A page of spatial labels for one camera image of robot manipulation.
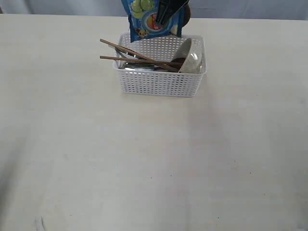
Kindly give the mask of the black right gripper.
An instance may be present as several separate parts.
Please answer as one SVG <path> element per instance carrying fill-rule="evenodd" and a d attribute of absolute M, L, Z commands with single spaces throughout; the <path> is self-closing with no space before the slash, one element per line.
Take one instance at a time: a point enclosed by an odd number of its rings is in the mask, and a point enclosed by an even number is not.
<path fill-rule="evenodd" d="M 156 15 L 156 23 L 164 26 L 177 10 L 187 5 L 189 0 L 160 0 Z"/>

